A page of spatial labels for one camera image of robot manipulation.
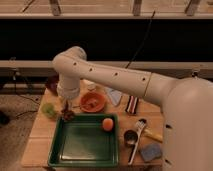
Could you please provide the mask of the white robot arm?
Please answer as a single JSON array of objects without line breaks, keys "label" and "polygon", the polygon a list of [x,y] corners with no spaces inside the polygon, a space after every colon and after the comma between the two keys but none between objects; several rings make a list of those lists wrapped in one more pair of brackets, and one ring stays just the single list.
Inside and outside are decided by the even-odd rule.
[{"label": "white robot arm", "polygon": [[212,82],[91,63],[78,46],[56,55],[52,64],[59,74],[58,94],[65,99],[78,96],[80,80],[87,79],[159,106],[163,171],[213,171]]}]

